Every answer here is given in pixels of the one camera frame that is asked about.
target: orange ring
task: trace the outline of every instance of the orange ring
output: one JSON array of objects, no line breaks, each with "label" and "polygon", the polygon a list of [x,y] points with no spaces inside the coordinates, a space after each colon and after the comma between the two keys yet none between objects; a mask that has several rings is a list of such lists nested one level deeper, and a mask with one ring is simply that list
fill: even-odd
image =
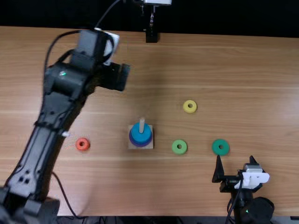
[{"label": "orange ring", "polygon": [[90,147],[90,142],[86,138],[79,138],[76,141],[76,148],[79,151],[86,151],[89,149],[89,147]]}]

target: wooden table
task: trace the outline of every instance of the wooden table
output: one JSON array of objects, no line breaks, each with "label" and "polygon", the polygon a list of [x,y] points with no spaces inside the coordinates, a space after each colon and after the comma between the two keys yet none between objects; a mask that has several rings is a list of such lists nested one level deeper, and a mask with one ring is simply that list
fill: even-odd
[{"label": "wooden table", "polygon": [[[63,29],[0,28],[0,184],[19,160],[42,100],[42,70],[50,42]],[[224,216],[229,194],[211,183],[215,139],[231,147],[227,174],[249,156],[271,175],[255,196],[275,203],[276,216],[299,215],[299,40],[291,38],[116,32],[114,60],[132,66],[123,93],[98,88],[71,127],[59,154],[59,175],[81,215]],[[64,37],[51,62],[76,45]],[[182,105],[192,99],[194,114]],[[128,125],[144,116],[155,130],[155,149],[127,149]],[[91,149],[74,148],[88,137]],[[188,152],[171,151],[184,139]],[[55,179],[50,196],[70,212]]]}]

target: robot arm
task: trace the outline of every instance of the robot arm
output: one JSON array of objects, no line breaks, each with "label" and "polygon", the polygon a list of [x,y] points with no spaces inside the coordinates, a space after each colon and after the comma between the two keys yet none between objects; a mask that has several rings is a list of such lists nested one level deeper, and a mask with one ring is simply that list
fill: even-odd
[{"label": "robot arm", "polygon": [[[47,198],[54,164],[66,133],[96,86],[123,91],[129,66],[110,61],[116,35],[82,30],[76,49],[50,66],[43,104],[26,149],[0,189],[0,223],[51,223],[59,201]],[[69,63],[64,59],[71,56]]]}]

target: cable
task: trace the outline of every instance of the cable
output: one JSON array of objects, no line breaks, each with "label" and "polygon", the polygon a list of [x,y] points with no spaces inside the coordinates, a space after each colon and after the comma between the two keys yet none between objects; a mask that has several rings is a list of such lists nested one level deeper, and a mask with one ring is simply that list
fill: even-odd
[{"label": "cable", "polygon": [[[232,199],[230,198],[230,200],[228,202],[228,206],[227,206],[227,211],[229,211],[231,203],[232,203]],[[234,224],[235,220],[232,217],[229,217],[229,222],[231,224]]]},{"label": "cable", "polygon": [[74,216],[76,219],[83,219],[83,221],[84,221],[84,219],[87,218],[87,216],[84,216],[84,217],[78,217],[78,216],[76,215],[76,213],[74,212],[74,210],[71,208],[71,205],[70,205],[70,203],[69,203],[69,200],[67,199],[67,196],[66,196],[65,191],[64,191],[64,188],[63,188],[63,186],[62,186],[62,184],[61,184],[61,182],[60,182],[60,179],[58,178],[58,176],[56,175],[56,173],[52,172],[52,175],[56,178],[56,180],[57,180],[57,182],[58,182],[58,184],[59,184],[59,187],[60,187],[60,189],[61,189],[61,192],[62,192],[62,194],[63,194],[63,196],[64,196],[64,199],[65,199],[65,201],[66,201],[66,203],[67,203],[67,206],[69,207],[69,209],[70,209],[71,213],[73,214],[73,216]]},{"label": "cable", "polygon": [[95,29],[98,27],[98,25],[102,22],[102,20],[104,19],[104,17],[107,15],[107,13],[113,8],[113,6],[115,6],[120,0],[116,0],[114,3],[112,3],[112,5],[106,10],[106,12],[102,15],[102,17],[99,19],[97,25],[95,25]]},{"label": "cable", "polygon": [[238,196],[239,196],[239,194],[240,194],[240,192],[241,192],[242,185],[243,185],[243,177],[241,178],[238,193],[237,193],[237,195],[236,195],[236,197],[235,197],[235,199],[234,199],[234,202],[233,202],[232,206],[230,207],[230,209],[229,209],[229,211],[228,211],[228,216],[226,217],[226,220],[225,220],[225,223],[224,223],[224,224],[228,224],[228,222],[229,222],[230,215],[232,214],[232,211],[233,211],[233,209],[234,209],[234,207],[235,207],[235,203],[237,202]]},{"label": "cable", "polygon": [[49,57],[50,57],[50,53],[52,51],[52,48],[54,47],[55,43],[62,37],[64,36],[67,36],[67,35],[71,35],[71,34],[77,34],[79,33],[81,30],[74,30],[74,31],[69,31],[69,32],[66,32],[66,33],[63,33],[63,34],[60,34],[58,35],[54,40],[53,42],[51,43],[51,45],[49,46],[48,48],[48,51],[47,51],[47,54],[46,54],[46,58],[45,58],[45,62],[44,62],[44,65],[43,65],[43,74],[45,75],[46,74],[46,70],[47,70],[47,67],[48,67],[48,60],[49,60]]}]

